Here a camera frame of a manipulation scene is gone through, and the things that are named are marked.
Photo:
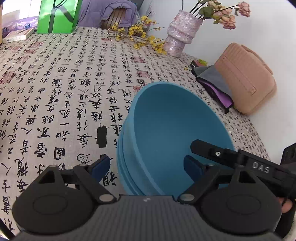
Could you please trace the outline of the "person's hand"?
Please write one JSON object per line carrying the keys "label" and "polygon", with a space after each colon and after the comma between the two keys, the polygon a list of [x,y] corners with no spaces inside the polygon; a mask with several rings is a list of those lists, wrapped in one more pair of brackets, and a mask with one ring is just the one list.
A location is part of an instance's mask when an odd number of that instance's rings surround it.
{"label": "person's hand", "polygon": [[282,213],[287,213],[292,209],[293,202],[291,200],[285,199],[285,198],[280,198],[280,197],[278,197],[278,200],[281,204],[281,212]]}

